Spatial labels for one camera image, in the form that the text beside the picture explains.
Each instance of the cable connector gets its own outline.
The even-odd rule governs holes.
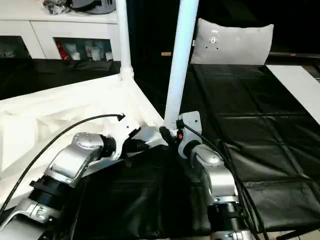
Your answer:
[[[177,129],[183,129],[185,127],[184,121],[182,119],[177,120],[176,127]]]

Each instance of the glass cabinet door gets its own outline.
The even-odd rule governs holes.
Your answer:
[[[28,59],[31,55],[21,36],[0,36],[0,58]]]
[[[110,61],[113,60],[109,39],[54,37],[61,59]]]

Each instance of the metal bracket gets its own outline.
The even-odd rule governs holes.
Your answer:
[[[40,204],[30,198],[24,198],[14,208],[12,213],[6,218],[6,220],[0,225],[0,232],[3,228],[18,214],[25,215],[32,220],[39,223],[46,223],[52,221],[52,218],[58,219],[61,212],[51,207]]]
[[[179,116],[179,120],[182,120],[183,123],[188,125],[190,128],[194,129],[198,133],[200,134],[202,133],[200,114],[198,111],[183,113]],[[178,153],[182,158],[187,159],[188,157],[184,154],[185,146],[193,140],[197,140],[199,143],[202,143],[202,140],[200,137],[198,137],[197,135],[195,135],[193,132],[189,131],[186,128],[183,128],[182,132],[183,132],[183,139],[179,144]]]

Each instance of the black cable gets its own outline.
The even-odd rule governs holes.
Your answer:
[[[10,194],[8,195],[8,197],[6,198],[6,200],[4,201],[1,209],[0,209],[0,216],[4,213],[8,203],[10,202],[11,198],[13,197],[13,195],[15,194],[17,188],[19,187],[21,181],[24,179],[24,177],[26,176],[26,174],[28,173],[28,171],[30,170],[30,168],[32,167],[32,165],[38,160],[38,158],[40,158],[40,156],[58,139],[60,138],[63,134],[65,134],[66,132],[68,132],[69,130],[73,129],[74,127],[83,124],[85,122],[94,120],[94,119],[100,119],[100,118],[108,118],[108,117],[117,117],[118,120],[121,120],[124,118],[124,115],[120,115],[120,114],[103,114],[103,115],[98,115],[98,116],[93,116],[93,117],[89,117],[86,118],[84,120],[78,121],[74,124],[72,124],[71,126],[67,127],[65,130],[63,130],[62,132],[60,132],[57,136],[55,136],[36,156],[35,158],[29,163],[29,165],[26,167],[26,169],[23,171],[23,173],[21,174],[21,176],[19,177],[18,181],[15,183],[14,187],[12,188]]]
[[[188,125],[186,125],[184,122],[182,123],[183,124],[183,127],[185,127],[186,129],[188,129],[190,132],[194,133],[195,135],[197,135],[199,138],[201,138],[206,144],[209,145],[209,147],[211,147],[213,150],[215,150],[219,155],[220,157],[222,158],[222,160],[224,161],[224,163],[227,165],[227,168],[231,171],[233,177],[234,177],[234,181],[235,181],[235,184],[240,188],[242,189],[243,191],[241,193],[242,196],[243,196],[243,200],[246,201],[246,202],[249,202],[249,204],[251,205],[253,211],[254,211],[254,214],[258,220],[258,223],[259,225],[261,226],[262,228],[262,234],[265,238],[265,240],[270,240],[269,239],[269,236],[267,234],[267,231],[266,231],[266,228],[265,228],[265,225],[263,223],[263,220],[261,218],[261,215],[260,213],[258,212],[258,209],[257,209],[257,206],[255,205],[253,199],[251,198],[247,188],[245,187],[245,185],[243,184],[243,182],[240,180],[240,178],[238,177],[238,174],[236,172],[236,170],[234,169],[234,167],[232,166],[231,164],[231,161],[230,159],[228,160],[220,151],[219,149],[213,145],[206,137],[204,137],[202,134],[200,134],[199,132],[195,131],[194,129],[192,129],[191,127],[189,127]],[[251,214],[250,211],[247,211],[252,219],[252,221],[254,222],[254,218]]]

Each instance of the dark background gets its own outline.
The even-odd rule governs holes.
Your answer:
[[[143,65],[170,65],[179,0],[127,0],[135,73]],[[318,0],[200,0],[198,18],[226,27],[274,24],[271,52],[320,54]]]

